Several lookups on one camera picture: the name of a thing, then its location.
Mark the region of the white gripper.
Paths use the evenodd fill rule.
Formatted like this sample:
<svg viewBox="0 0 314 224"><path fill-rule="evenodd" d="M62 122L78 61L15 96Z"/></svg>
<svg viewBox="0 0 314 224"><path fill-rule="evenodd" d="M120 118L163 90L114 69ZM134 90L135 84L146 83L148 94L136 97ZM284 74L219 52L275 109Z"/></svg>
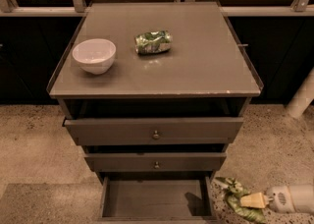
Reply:
<svg viewBox="0 0 314 224"><path fill-rule="evenodd" d="M294 213L290 191L288 186L275 186L263 193L254 193L243 196L240 205L251 208L265 208L269 203L269 208L278 213Z"/></svg>

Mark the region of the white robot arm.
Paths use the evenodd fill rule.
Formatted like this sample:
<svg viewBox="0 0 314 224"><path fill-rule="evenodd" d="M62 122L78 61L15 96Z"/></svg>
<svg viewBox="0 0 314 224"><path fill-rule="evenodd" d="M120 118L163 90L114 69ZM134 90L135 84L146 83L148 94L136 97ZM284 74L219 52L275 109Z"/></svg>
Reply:
<svg viewBox="0 0 314 224"><path fill-rule="evenodd" d="M278 213L314 214L314 190L311 184L275 186L265 193L243 196L240 205L258 209L269 208Z"/></svg>

